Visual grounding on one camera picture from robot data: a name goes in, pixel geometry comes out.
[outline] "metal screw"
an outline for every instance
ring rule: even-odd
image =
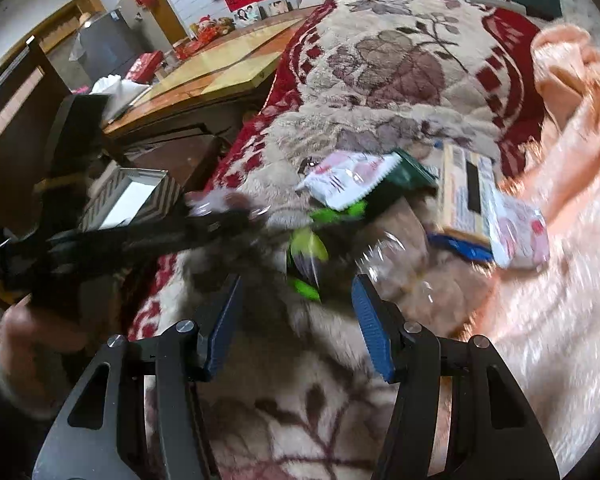
[[[176,330],[180,333],[191,332],[195,328],[196,324],[189,320],[185,319],[183,321],[179,321],[176,325]]]
[[[407,334],[419,334],[422,332],[422,325],[416,321],[405,321],[402,327]]]
[[[107,339],[107,345],[110,348],[115,348],[116,346],[122,345],[125,339],[126,338],[120,334],[112,335],[109,339]]]
[[[477,335],[474,337],[474,345],[476,345],[478,348],[488,348],[489,340],[483,335]]]

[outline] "red box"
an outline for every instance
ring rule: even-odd
[[[160,50],[150,54],[142,54],[133,64],[125,79],[134,83],[147,84],[154,78],[155,71],[158,70],[160,63],[164,59],[164,54]]]

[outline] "floral blanket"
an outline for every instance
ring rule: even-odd
[[[426,162],[439,140],[490,156],[498,173],[523,169],[518,147],[537,138],[523,16],[457,0],[337,0],[307,19],[283,54],[262,111],[245,126],[209,183],[270,206],[249,257],[235,248],[160,259],[129,331],[148,337],[190,315],[229,267],[246,284],[245,312],[224,369],[200,388],[222,477],[366,479],[396,389],[372,371],[350,304],[317,304],[289,291],[288,229],[306,224],[298,166],[335,148],[400,146]],[[156,442],[148,385],[148,436]],[[444,456],[434,457],[440,470]]]

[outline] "blue gripper pad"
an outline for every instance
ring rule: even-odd
[[[351,301],[362,329],[362,335],[365,338],[366,349],[371,355],[371,361],[376,371],[382,375],[386,382],[394,382],[395,365],[392,357],[392,337],[387,333],[381,321],[381,318],[383,318],[387,322],[383,312],[385,305],[368,276],[361,275],[353,279]]]
[[[214,304],[202,307],[201,317],[204,319],[199,323],[198,354],[204,358],[206,380],[215,377],[224,365],[242,311],[242,298],[240,277],[230,276],[218,292]]]

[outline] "open box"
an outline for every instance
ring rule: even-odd
[[[107,229],[161,218],[181,192],[167,171],[116,168],[87,205],[80,229]]]

